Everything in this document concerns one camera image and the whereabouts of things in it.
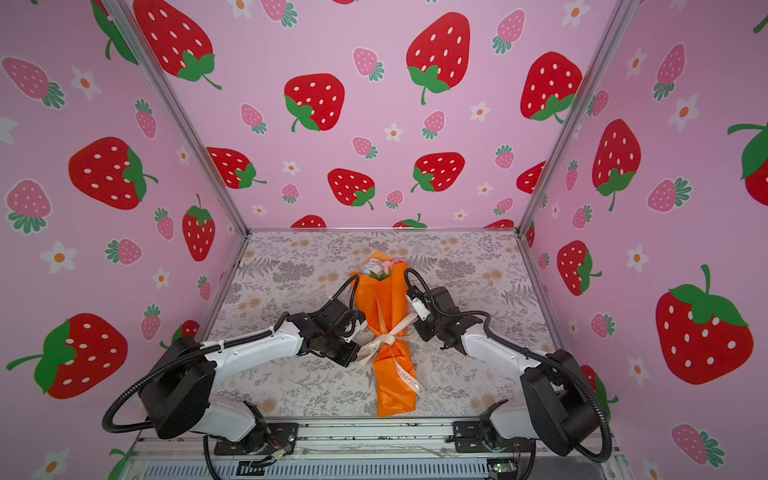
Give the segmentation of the orange wrapping paper sheet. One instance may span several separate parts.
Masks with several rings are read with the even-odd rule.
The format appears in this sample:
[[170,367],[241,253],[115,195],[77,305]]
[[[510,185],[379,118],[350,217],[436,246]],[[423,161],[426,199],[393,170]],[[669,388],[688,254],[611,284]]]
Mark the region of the orange wrapping paper sheet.
[[[373,258],[394,259],[376,251],[366,262]],[[394,266],[391,276],[382,281],[362,275],[360,269],[356,271],[359,275],[356,306],[365,314],[366,325],[374,334],[374,338],[360,348],[357,362],[373,367],[380,417],[415,411],[417,398],[424,394],[405,339],[408,328],[417,319],[409,311],[404,279],[407,268],[407,263]]]

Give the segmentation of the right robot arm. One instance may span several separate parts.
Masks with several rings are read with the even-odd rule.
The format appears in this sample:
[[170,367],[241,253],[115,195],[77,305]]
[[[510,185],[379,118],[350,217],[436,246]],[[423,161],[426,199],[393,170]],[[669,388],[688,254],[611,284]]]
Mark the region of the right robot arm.
[[422,339],[437,338],[445,348],[518,381],[524,406],[501,400],[479,416],[478,441],[484,447],[501,451],[525,439],[540,441],[560,456],[577,451],[596,463],[609,460],[613,442],[607,411],[570,353],[538,353],[504,338],[493,331],[490,313],[459,310],[443,287],[409,287],[406,296]]

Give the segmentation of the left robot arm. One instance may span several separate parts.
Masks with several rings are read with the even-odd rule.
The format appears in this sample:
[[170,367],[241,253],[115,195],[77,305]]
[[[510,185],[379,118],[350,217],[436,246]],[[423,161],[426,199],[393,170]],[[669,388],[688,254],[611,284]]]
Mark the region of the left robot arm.
[[360,346],[352,340],[365,314],[335,299],[312,313],[283,314],[267,329],[219,341],[176,341],[110,405],[108,433],[152,429],[160,439],[193,432],[240,442],[257,428],[256,409],[217,399],[230,378],[280,359],[315,355],[348,367]]

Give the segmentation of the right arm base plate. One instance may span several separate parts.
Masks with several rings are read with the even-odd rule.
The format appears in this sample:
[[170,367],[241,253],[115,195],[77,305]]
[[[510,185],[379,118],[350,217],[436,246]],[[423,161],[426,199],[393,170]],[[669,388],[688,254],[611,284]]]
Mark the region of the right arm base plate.
[[452,434],[445,440],[459,453],[530,453],[534,444],[528,438],[505,439],[487,421],[464,420],[452,424]]

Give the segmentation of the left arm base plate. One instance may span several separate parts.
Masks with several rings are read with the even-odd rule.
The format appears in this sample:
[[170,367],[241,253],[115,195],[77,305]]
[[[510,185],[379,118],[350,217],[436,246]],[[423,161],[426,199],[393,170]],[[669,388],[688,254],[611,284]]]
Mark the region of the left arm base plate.
[[290,422],[268,422],[257,425],[238,442],[218,440],[214,454],[278,456],[291,455],[296,446],[299,424]]

